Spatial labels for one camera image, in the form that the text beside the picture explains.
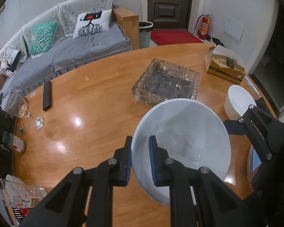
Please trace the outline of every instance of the fire extinguisher label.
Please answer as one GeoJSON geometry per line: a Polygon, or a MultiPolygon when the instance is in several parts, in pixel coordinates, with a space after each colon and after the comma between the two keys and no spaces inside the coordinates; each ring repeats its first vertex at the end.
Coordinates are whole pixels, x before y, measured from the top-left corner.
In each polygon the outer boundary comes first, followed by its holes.
{"type": "Polygon", "coordinates": [[[200,33],[207,34],[208,26],[208,24],[202,22],[200,27],[200,33]]]}

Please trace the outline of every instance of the door panel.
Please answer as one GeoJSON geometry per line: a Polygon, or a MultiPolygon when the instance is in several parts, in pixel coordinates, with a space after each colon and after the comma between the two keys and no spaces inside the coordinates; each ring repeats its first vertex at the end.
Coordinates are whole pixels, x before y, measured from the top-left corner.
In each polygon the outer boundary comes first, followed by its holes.
{"type": "Polygon", "coordinates": [[[147,0],[154,29],[186,29],[191,0],[147,0]]]}

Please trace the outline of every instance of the wine glass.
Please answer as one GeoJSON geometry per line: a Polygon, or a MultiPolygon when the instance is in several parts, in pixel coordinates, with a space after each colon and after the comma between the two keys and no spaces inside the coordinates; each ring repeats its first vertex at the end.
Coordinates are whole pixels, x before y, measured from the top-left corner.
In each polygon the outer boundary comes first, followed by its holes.
{"type": "Polygon", "coordinates": [[[34,118],[29,110],[26,99],[19,93],[13,93],[8,103],[8,113],[20,119],[32,117],[35,120],[35,129],[40,130],[44,125],[44,118],[34,118]]]}

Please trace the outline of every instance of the clear drinking glass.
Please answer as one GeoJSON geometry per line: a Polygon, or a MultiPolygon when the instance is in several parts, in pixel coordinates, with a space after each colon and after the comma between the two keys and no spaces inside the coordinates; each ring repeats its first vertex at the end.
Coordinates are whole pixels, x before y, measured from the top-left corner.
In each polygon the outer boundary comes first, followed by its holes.
{"type": "Polygon", "coordinates": [[[0,199],[5,206],[35,207],[46,195],[44,188],[27,186],[0,178],[0,199]]]}
{"type": "Polygon", "coordinates": [[[32,117],[35,120],[36,130],[40,130],[44,125],[44,118],[38,117],[35,119],[28,110],[28,103],[26,99],[19,93],[12,94],[8,103],[8,113],[20,119],[32,117]]]}

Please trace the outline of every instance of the red rug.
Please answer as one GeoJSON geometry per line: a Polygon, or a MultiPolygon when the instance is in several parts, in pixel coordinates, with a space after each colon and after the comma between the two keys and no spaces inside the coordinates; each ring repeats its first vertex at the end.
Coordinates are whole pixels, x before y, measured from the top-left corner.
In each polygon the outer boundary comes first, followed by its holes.
{"type": "Polygon", "coordinates": [[[199,38],[184,30],[153,30],[151,39],[157,45],[203,43],[199,38]]]}

